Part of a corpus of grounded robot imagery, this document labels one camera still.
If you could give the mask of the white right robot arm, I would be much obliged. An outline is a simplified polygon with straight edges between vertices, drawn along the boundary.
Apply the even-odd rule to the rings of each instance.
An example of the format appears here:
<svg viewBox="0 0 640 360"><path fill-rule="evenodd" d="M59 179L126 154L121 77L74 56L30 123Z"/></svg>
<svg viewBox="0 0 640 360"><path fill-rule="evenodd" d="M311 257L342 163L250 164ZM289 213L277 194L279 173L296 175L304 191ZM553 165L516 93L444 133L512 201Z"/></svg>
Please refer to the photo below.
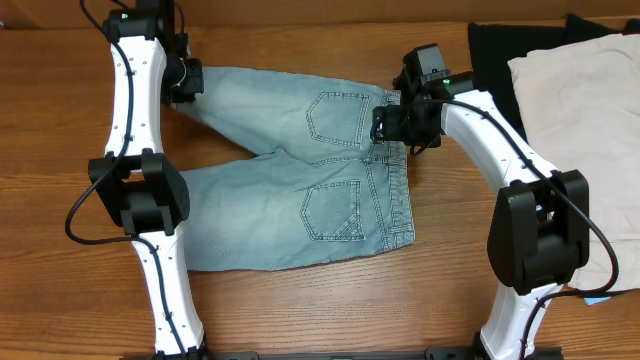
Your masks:
<svg viewBox="0 0 640 360"><path fill-rule="evenodd" d="M588 260L586 178L531 149L469 72L404 73L393 87L400 102L374 110L372 140L401 141L419 154L447 136L496 195L487 254L499 286L489 319L471 345L429 348L425 358L562 358L559 348L537 348L535 337L547 307Z"/></svg>

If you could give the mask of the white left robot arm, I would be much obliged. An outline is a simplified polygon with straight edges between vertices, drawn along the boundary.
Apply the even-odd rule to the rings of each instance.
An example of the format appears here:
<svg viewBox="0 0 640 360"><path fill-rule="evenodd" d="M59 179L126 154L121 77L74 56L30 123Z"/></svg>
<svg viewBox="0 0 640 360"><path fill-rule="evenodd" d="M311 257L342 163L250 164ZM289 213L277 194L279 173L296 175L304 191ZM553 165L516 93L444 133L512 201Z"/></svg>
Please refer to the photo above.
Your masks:
<svg viewBox="0 0 640 360"><path fill-rule="evenodd" d="M173 1L118 4L102 27L114 66L113 118L101 158L88 164L91 189L132 244L145 277L155 325L156 359L205 359L202 322L184 259L187 184L166 157L161 108L203 92L184 14Z"/></svg>

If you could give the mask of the light blue denim shorts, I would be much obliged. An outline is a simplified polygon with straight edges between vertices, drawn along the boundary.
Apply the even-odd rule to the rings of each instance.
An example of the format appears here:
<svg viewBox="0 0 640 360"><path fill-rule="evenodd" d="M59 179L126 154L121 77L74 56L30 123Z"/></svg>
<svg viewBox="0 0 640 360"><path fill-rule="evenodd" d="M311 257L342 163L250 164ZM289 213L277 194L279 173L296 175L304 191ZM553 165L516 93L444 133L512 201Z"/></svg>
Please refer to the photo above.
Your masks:
<svg viewBox="0 0 640 360"><path fill-rule="evenodd" d="M407 150L370 138L399 96L354 81L208 67L179 111L252 158L188 170L191 271L283 270L413 243Z"/></svg>

